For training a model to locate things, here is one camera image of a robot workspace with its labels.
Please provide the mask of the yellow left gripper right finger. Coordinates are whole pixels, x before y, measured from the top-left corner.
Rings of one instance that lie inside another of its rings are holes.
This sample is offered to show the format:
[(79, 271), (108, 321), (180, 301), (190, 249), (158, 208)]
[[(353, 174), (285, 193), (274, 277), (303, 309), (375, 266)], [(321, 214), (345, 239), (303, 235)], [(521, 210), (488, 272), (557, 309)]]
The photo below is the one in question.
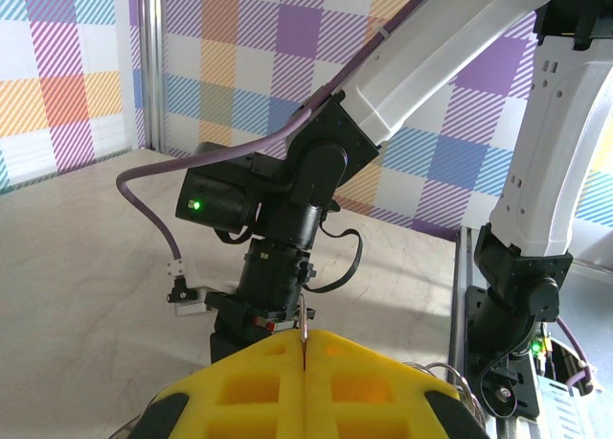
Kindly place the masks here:
[(306, 340), (306, 438), (486, 438), (450, 383), (327, 331)]

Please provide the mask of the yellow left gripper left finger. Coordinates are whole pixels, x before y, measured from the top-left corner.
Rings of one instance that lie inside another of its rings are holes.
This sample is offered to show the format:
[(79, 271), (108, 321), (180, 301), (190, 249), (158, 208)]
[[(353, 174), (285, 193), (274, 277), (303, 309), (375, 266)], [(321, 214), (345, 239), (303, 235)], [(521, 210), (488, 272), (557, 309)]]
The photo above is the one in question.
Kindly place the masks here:
[(303, 438), (304, 352), (284, 331), (163, 388), (130, 438)]

